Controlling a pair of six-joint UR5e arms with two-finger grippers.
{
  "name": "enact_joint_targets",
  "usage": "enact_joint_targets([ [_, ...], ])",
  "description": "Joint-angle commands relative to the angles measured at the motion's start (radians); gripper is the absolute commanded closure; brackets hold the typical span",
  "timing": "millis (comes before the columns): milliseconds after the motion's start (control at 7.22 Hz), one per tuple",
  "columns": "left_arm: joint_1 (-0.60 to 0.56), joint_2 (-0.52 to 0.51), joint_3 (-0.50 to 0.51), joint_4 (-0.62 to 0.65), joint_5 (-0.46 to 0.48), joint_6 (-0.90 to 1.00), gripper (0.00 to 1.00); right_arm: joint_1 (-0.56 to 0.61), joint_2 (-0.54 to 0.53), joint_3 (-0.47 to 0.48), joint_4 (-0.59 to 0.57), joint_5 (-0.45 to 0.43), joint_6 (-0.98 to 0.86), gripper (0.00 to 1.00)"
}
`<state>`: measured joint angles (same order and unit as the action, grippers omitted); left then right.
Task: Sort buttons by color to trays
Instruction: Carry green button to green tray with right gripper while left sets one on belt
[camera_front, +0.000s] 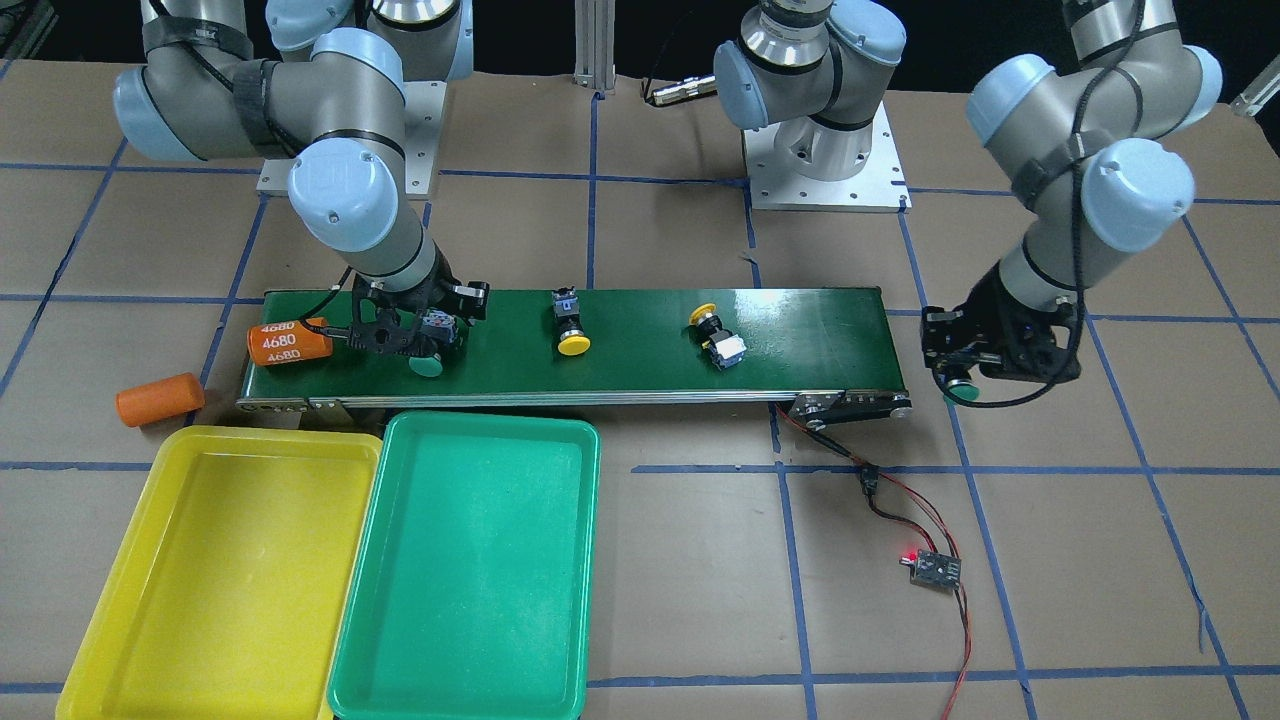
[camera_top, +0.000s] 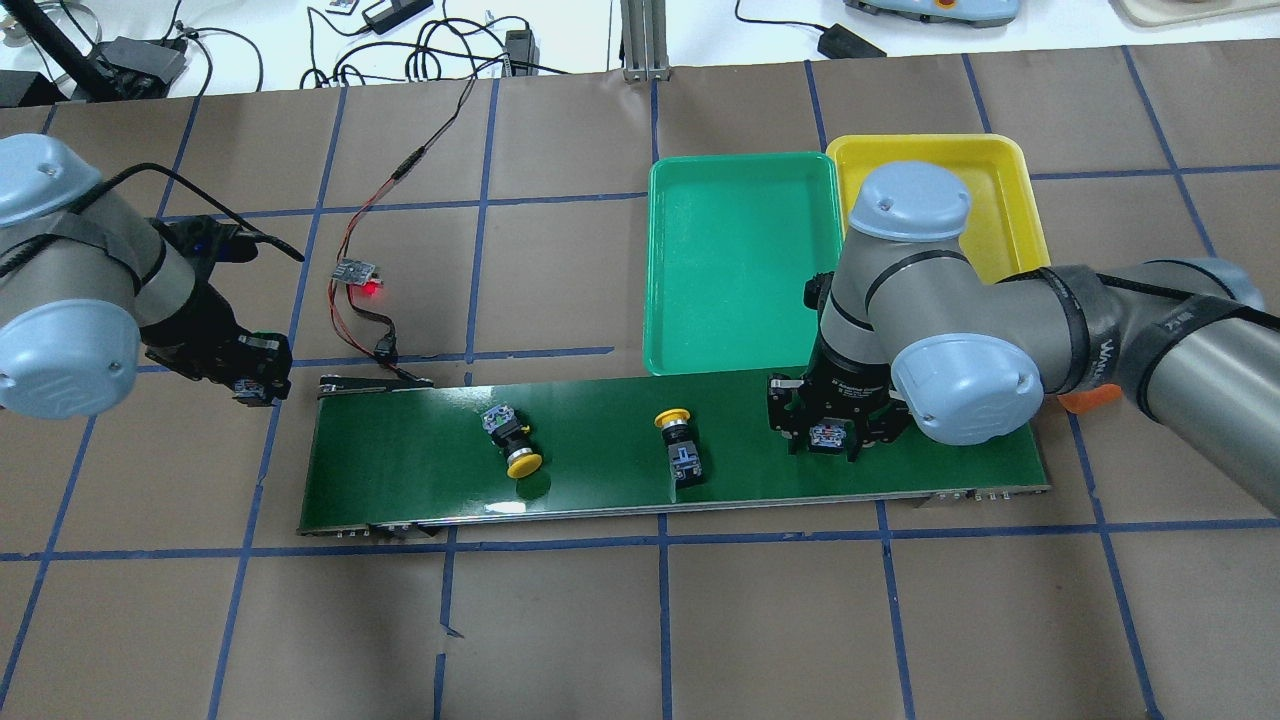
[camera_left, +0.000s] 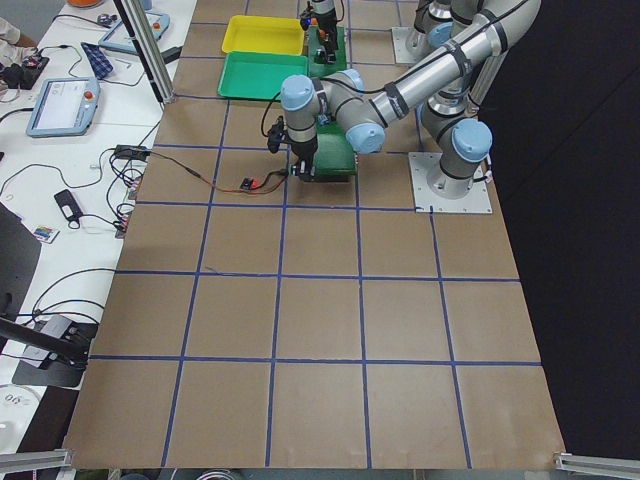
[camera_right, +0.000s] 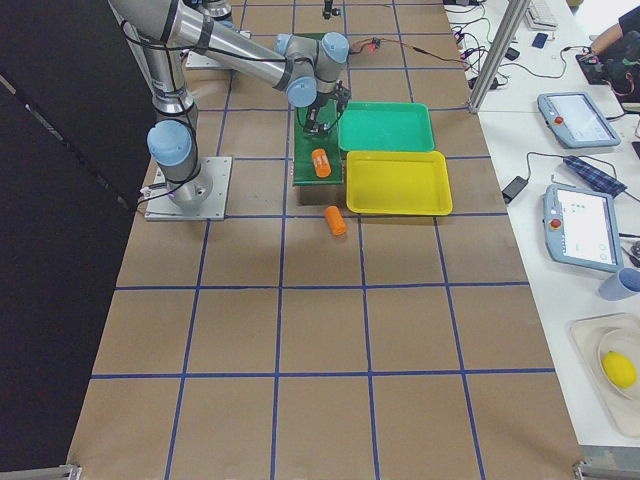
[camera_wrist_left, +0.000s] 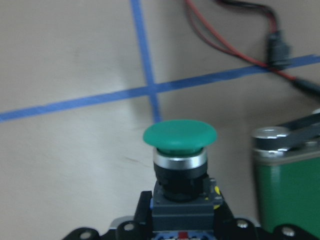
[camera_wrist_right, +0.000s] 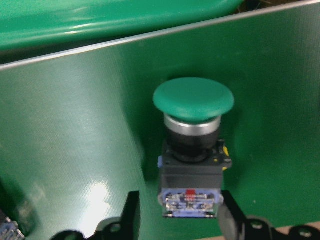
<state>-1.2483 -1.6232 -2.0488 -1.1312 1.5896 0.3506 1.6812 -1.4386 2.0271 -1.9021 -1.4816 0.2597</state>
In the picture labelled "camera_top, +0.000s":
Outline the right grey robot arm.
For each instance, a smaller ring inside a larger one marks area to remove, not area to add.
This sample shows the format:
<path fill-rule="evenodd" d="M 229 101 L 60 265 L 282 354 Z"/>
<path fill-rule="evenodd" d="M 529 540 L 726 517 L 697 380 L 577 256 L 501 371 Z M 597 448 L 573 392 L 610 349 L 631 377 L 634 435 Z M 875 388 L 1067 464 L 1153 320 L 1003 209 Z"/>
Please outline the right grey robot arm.
<path fill-rule="evenodd" d="M 963 181 L 925 161 L 863 181 L 838 266 L 806 286 L 810 361 L 768 382 L 769 423 L 791 451 L 855 460 L 909 424 L 942 445 L 982 445 L 1050 395 L 1116 386 L 1277 511 L 1277 318 L 1240 266 L 1057 265 L 991 284 L 959 243 L 970 210 Z"/>

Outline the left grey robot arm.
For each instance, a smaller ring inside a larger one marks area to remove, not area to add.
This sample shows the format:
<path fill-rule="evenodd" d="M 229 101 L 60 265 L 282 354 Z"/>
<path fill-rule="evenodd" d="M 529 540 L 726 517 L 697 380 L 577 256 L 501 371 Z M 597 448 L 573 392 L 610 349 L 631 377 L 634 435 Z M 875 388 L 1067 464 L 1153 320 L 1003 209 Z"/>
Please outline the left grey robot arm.
<path fill-rule="evenodd" d="M 145 172 L 113 177 L 59 138 L 1 142 L 1 404 L 61 420 L 115 407 L 140 357 L 191 380 L 227 387 L 268 407 L 291 392 L 285 336 L 250 331 L 211 286 L 221 263 L 248 263 L 261 246 L 302 254 L 223 204 L 216 215 L 165 222 L 118 193 Z"/>

